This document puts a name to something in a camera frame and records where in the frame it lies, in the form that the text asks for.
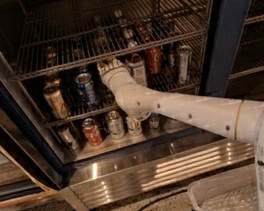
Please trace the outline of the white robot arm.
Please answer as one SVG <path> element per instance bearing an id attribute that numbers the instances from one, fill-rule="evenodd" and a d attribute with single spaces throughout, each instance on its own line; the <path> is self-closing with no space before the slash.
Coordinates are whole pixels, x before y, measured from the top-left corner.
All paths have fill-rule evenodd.
<path id="1" fill-rule="evenodd" d="M 254 145 L 258 201 L 264 211 L 264 102 L 168 93 L 137 84 L 118 59 L 99 61 L 97 69 L 116 104 L 145 120 L 158 113 L 214 134 Z"/>

